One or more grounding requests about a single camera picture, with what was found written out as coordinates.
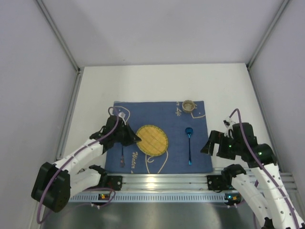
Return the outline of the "purple fork with patterned handle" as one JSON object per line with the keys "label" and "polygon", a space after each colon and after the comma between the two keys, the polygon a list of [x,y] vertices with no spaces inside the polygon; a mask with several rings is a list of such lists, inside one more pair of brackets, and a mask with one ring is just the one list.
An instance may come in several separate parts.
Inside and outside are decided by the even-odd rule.
{"label": "purple fork with patterned handle", "polygon": [[120,159],[120,167],[125,167],[125,160],[124,160],[124,146],[121,148],[121,159]]}

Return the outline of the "round yellow woven coaster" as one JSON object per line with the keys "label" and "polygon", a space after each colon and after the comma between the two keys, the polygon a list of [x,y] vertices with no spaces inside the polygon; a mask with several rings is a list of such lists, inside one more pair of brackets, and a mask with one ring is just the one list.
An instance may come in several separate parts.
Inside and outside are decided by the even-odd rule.
{"label": "round yellow woven coaster", "polygon": [[136,134],[142,139],[137,146],[146,155],[161,156],[168,150],[169,140],[161,128],[155,125],[144,125],[137,130]]}

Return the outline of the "blue metallic spoon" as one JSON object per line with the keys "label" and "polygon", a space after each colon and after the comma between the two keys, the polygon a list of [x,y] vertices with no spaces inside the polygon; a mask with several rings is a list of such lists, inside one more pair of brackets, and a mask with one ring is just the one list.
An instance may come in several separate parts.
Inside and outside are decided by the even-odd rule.
{"label": "blue metallic spoon", "polygon": [[189,165],[192,165],[192,155],[191,155],[191,136],[193,134],[193,129],[191,127],[187,127],[185,129],[185,133],[188,136],[188,144],[189,144]]}

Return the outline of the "blue cloth placemat with fish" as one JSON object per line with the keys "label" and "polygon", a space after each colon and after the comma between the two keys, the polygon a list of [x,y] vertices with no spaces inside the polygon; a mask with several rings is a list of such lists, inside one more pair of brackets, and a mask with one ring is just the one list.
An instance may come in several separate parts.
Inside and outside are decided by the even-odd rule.
{"label": "blue cloth placemat with fish", "polygon": [[211,156],[201,153],[208,140],[205,104],[194,104],[188,114],[182,102],[115,102],[141,141],[116,143],[107,152],[105,169],[124,174],[211,173]]}

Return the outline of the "speckled ceramic cup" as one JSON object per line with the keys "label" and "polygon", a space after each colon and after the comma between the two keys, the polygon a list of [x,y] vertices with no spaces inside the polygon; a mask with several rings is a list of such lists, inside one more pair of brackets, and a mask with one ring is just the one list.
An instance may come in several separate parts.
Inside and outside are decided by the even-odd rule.
{"label": "speckled ceramic cup", "polygon": [[192,100],[185,100],[182,103],[182,109],[185,113],[192,113],[196,109],[196,104]]}

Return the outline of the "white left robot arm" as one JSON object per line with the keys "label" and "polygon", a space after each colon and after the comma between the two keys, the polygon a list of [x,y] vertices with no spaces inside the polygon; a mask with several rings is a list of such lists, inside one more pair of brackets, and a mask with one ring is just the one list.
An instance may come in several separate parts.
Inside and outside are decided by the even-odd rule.
{"label": "white left robot arm", "polygon": [[90,163],[114,147],[130,146],[141,139],[124,119],[124,113],[110,115],[100,131],[93,133],[79,149],[54,163],[44,163],[37,174],[31,197],[53,212],[60,212],[69,199],[87,189],[111,187],[106,170]]}

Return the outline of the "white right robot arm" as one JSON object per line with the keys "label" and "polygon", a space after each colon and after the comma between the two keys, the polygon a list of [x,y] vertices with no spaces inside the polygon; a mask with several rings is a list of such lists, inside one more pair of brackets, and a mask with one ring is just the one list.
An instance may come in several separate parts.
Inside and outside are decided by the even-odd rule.
{"label": "white right robot arm", "polygon": [[249,123],[237,124],[224,120],[226,131],[211,131],[202,153],[212,155],[218,145],[217,156],[234,160],[236,156],[248,165],[257,185],[250,180],[240,164],[231,164],[221,171],[224,185],[241,194],[263,229],[303,229],[305,221],[297,210],[283,184],[279,166],[272,148],[259,144]]}

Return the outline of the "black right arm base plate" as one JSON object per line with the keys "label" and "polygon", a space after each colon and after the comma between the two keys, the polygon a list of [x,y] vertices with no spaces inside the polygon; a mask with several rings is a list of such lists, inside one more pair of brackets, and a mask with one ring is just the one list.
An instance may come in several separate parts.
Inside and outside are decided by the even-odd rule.
{"label": "black right arm base plate", "polygon": [[208,175],[207,185],[208,190],[220,193],[222,191],[235,190],[232,185],[233,178],[239,173],[231,170],[222,170],[219,175]]}

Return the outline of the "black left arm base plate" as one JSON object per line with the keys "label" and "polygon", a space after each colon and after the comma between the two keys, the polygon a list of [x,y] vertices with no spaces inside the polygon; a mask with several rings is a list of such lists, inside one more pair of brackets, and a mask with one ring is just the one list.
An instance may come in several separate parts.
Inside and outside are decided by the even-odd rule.
{"label": "black left arm base plate", "polygon": [[120,191],[122,188],[122,176],[117,176],[117,175],[108,175],[105,181],[105,186],[111,188],[115,191]]}

